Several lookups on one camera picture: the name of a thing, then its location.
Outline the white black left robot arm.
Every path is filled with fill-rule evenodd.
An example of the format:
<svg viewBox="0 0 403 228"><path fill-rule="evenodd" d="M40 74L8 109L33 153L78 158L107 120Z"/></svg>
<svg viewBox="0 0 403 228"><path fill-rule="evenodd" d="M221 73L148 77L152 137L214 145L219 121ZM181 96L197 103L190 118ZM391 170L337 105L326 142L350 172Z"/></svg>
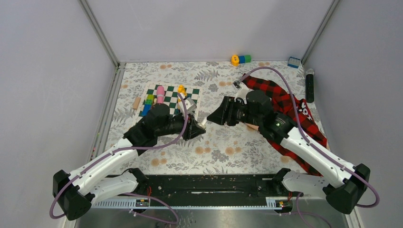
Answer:
<svg viewBox="0 0 403 228"><path fill-rule="evenodd" d="M177 137L168 143L171 145L180 138L187 141L206 132L206 119L198 122L192 112L172 117L169 111L167 105L156 104L109 150L69 173L64 170L56 172L52 186L55 199L50 216L56 219L53 209L59 205L63 211L62 216L75 220L99 201L129 192L135 195L144 194L147 191L147 178L138 168L124 171L114 178L109 178L108 175L121 164L147 150L162 149L162 145L156 145L160 136L176 134Z"/></svg>

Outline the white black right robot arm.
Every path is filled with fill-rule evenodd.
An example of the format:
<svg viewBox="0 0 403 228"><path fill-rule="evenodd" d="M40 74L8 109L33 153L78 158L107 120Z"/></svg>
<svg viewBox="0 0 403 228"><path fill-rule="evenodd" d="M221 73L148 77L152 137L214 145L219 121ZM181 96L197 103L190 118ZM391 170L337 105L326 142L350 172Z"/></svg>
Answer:
<svg viewBox="0 0 403 228"><path fill-rule="evenodd" d="M293 152L321 174L318 177L282 170L278 172L279 179L272 183L277 195L284 196L289 191L310 194L326 199L337 211L350 214L367 189L369 167L362 163L353 165L330 152L300 130L291 117L275 112L270 98L260 90L248 92L244 100L225 96L207 120L227 126L256 125L265 139Z"/></svg>

